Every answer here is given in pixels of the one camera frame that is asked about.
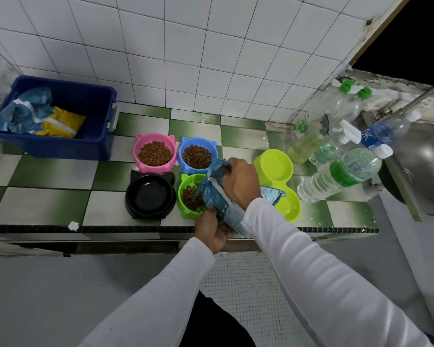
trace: pant leg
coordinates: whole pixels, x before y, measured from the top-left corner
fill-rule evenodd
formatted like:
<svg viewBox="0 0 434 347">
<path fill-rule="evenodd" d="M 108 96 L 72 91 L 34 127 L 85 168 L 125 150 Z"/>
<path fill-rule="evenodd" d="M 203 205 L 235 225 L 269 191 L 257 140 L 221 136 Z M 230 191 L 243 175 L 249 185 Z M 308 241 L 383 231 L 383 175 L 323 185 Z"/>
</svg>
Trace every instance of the pant leg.
<svg viewBox="0 0 434 347">
<path fill-rule="evenodd" d="M 246 329 L 212 298 L 197 293 L 180 347 L 255 347 Z"/>
</svg>

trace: hand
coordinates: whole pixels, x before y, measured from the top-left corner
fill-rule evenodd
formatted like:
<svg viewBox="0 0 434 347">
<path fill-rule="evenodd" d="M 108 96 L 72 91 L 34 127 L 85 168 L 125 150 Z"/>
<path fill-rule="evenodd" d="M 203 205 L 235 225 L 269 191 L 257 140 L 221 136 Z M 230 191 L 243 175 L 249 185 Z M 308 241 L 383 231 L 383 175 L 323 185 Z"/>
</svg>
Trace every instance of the hand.
<svg viewBox="0 0 434 347">
<path fill-rule="evenodd" d="M 194 221 L 194 237 L 201 240 L 213 254 L 219 253 L 227 242 L 236 235 L 236 231 L 222 224 L 217 227 L 217 210 L 211 207 Z"/>
<path fill-rule="evenodd" d="M 222 187 L 230 200 L 236 202 L 244 211 L 255 199 L 262 197 L 257 172 L 253 164 L 239 158 L 230 158 L 231 172 L 225 168 Z"/>
</svg>

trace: pink cat bowl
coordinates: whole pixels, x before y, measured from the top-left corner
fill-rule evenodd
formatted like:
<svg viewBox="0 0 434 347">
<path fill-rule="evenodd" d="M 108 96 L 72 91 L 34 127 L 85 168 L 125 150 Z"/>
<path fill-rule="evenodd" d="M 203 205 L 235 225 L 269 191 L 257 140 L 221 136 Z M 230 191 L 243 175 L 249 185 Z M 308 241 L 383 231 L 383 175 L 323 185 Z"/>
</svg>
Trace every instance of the pink cat bowl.
<svg viewBox="0 0 434 347">
<path fill-rule="evenodd" d="M 147 143 L 159 141 L 163 142 L 172 154 L 172 159 L 162 166 L 152 167 L 141 163 L 138 159 L 138 155 L 143 146 Z M 175 136 L 165 136 L 161 133 L 149 133 L 148 135 L 137 135 L 135 144 L 133 145 L 133 160 L 135 161 L 138 171 L 140 173 L 157 173 L 163 174 L 172 171 L 172 167 L 177 161 L 177 148 L 175 147 Z"/>
</svg>

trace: blue cat bowl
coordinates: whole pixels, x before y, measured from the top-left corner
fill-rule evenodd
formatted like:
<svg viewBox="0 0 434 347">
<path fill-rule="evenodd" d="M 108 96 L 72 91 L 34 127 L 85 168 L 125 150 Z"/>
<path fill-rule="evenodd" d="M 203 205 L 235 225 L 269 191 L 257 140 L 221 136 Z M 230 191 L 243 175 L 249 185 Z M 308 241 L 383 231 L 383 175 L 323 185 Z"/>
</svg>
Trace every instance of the blue cat bowl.
<svg viewBox="0 0 434 347">
<path fill-rule="evenodd" d="M 185 148 L 187 148 L 191 145 L 198 145 L 198 146 L 201 146 L 201 147 L 208 149 L 210 154 L 212 155 L 212 159 L 214 159 L 214 158 L 218 158 L 217 142 L 202 139 L 200 137 L 191 137 L 189 139 L 187 137 L 182 137 L 182 140 L 180 141 L 177 161 L 179 162 L 179 167 L 182 170 L 182 173 L 186 174 L 186 175 L 207 174 L 207 172 L 209 171 L 209 168 L 206 168 L 206 169 L 192 168 L 187 163 L 185 163 L 185 161 L 183 160 L 182 155 L 185 151 Z"/>
</svg>

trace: green cat bowl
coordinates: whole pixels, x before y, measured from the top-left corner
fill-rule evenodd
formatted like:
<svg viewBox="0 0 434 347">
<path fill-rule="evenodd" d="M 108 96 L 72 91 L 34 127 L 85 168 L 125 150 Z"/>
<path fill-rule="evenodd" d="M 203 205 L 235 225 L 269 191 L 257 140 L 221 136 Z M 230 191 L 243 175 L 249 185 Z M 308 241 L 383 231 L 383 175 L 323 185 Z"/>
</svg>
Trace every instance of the green cat bowl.
<svg viewBox="0 0 434 347">
<path fill-rule="evenodd" d="M 182 201 L 183 190 L 186 189 L 187 186 L 195 186 L 195 183 L 200 183 L 206 177 L 205 174 L 192 174 L 186 175 L 182 174 L 182 182 L 179 186 L 179 192 L 177 194 L 177 204 L 179 205 L 179 210 L 183 219 L 193 219 L 198 217 L 203 210 L 199 212 L 195 212 L 193 210 L 188 209 Z"/>
<path fill-rule="evenodd" d="M 283 151 L 270 149 L 257 156 L 253 162 L 261 186 L 271 186 L 285 192 L 275 208 L 287 221 L 296 221 L 301 215 L 301 201 L 286 183 L 292 176 L 291 159 Z"/>
</svg>

